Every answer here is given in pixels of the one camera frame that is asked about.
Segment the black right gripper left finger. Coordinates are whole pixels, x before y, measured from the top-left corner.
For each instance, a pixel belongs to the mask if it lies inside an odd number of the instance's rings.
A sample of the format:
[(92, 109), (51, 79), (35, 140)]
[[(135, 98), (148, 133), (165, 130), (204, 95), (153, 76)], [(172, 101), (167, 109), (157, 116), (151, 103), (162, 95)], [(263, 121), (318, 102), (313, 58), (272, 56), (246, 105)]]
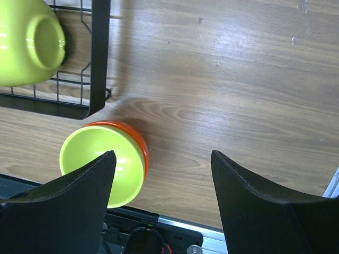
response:
[(1, 200), (1, 253), (97, 253), (114, 179), (113, 151)]

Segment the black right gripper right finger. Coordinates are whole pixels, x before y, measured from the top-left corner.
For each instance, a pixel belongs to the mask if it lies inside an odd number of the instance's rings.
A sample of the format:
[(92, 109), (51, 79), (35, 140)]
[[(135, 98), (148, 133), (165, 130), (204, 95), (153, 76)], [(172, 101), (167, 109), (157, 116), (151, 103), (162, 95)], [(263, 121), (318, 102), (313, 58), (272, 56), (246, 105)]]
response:
[(299, 192), (211, 154), (229, 253), (338, 253), (338, 199)]

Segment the green orange bowl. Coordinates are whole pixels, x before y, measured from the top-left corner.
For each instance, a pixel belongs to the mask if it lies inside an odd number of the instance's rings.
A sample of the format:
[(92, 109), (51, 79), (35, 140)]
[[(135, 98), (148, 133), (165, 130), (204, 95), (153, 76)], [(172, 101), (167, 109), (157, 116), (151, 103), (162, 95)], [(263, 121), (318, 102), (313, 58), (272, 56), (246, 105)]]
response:
[(149, 153), (145, 139), (122, 121), (96, 121), (73, 132), (59, 154), (63, 175), (68, 174), (107, 151), (117, 158), (108, 208), (130, 203), (140, 192), (148, 175)]

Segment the yellow-green bowl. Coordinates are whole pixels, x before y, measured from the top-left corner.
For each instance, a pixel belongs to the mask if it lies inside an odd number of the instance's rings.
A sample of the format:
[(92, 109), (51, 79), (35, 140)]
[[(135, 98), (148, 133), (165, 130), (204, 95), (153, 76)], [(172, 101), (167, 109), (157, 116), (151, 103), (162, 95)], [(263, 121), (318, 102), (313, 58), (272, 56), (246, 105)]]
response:
[(1, 86), (50, 79), (66, 56), (66, 37), (45, 1), (1, 1)]

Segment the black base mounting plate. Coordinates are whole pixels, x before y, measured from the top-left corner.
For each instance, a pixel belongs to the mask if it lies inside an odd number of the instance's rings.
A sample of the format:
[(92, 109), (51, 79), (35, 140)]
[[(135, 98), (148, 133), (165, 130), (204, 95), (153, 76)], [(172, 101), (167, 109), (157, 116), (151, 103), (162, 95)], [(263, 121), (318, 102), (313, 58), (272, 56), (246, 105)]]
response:
[[(42, 184), (1, 175), (1, 200)], [(97, 253), (185, 253), (191, 245), (201, 246), (202, 234), (173, 226), (147, 224), (127, 210), (106, 210)]]

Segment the black wire dish rack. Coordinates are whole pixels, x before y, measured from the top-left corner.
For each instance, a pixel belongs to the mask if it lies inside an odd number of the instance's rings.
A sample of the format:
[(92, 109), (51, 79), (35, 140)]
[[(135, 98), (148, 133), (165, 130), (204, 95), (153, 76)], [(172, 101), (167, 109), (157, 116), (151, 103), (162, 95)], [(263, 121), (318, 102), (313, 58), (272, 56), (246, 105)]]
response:
[(103, 109), (107, 88), (110, 1), (47, 1), (66, 35), (66, 58), (40, 84), (1, 88), (1, 107), (83, 120)]

